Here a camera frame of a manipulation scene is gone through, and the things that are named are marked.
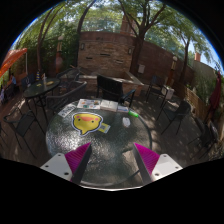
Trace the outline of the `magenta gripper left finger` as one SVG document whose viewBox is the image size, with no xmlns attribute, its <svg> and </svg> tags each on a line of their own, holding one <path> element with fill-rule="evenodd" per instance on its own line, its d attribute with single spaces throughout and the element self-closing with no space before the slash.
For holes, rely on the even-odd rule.
<svg viewBox="0 0 224 224">
<path fill-rule="evenodd" d="M 91 143 L 86 143 L 66 154 L 57 153 L 41 169 L 79 185 L 91 153 Z"/>
</svg>

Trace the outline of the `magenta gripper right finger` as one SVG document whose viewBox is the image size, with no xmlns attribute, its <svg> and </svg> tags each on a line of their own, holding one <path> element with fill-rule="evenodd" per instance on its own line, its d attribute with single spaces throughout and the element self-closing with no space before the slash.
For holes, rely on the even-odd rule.
<svg viewBox="0 0 224 224">
<path fill-rule="evenodd" d="M 148 185 L 182 169 L 168 154 L 159 155 L 138 143 L 133 144 L 133 154 L 143 185 Z"/>
</svg>

